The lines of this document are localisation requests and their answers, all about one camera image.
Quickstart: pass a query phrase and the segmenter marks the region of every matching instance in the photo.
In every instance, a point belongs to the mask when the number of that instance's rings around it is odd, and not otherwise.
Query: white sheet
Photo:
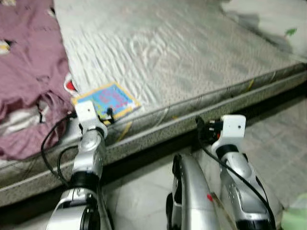
[[[45,102],[39,101],[38,105],[31,108],[19,109],[9,113],[0,122],[0,136],[17,132],[40,122],[45,122],[45,114],[48,109]]]
[[[231,0],[222,9],[280,49],[307,60],[306,0]]]

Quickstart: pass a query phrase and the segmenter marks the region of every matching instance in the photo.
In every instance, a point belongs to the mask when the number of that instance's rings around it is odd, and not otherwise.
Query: tile floor
[[[288,206],[307,192],[307,99],[263,114],[246,129],[243,144],[250,162]],[[180,153],[190,153],[190,147]],[[173,155],[104,187],[115,230],[165,230],[165,199],[172,188]],[[51,212],[8,230],[44,230]]]

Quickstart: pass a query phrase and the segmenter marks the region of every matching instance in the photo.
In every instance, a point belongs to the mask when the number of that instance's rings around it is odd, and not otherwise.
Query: mattress
[[[55,0],[55,12],[78,90],[117,81],[142,104],[109,127],[104,164],[191,131],[196,115],[217,118],[307,79],[305,64],[225,17],[216,1]],[[50,162],[80,137],[75,120]],[[63,158],[66,175],[75,154]],[[39,155],[0,161],[0,173],[0,206],[59,185]]]
[[[116,81],[142,104],[108,144],[305,68],[218,1],[55,0],[55,11],[78,91]]]

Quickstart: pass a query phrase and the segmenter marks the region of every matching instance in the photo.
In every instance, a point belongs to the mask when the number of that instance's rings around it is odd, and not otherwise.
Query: green object
[[[283,230],[307,230],[307,194],[297,200],[283,212]]]
[[[285,33],[285,36],[287,35],[292,36],[296,33],[296,31],[297,31],[297,28],[288,29]]]

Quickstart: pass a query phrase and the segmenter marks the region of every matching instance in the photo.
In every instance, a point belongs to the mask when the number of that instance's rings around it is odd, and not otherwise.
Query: red dot
[[[69,89],[69,90],[76,90],[76,88],[74,87],[72,81],[69,81],[69,82],[66,84],[66,87],[67,87],[67,89]]]
[[[211,202],[213,201],[212,196],[210,194],[207,194],[207,198],[208,200],[210,200]]]

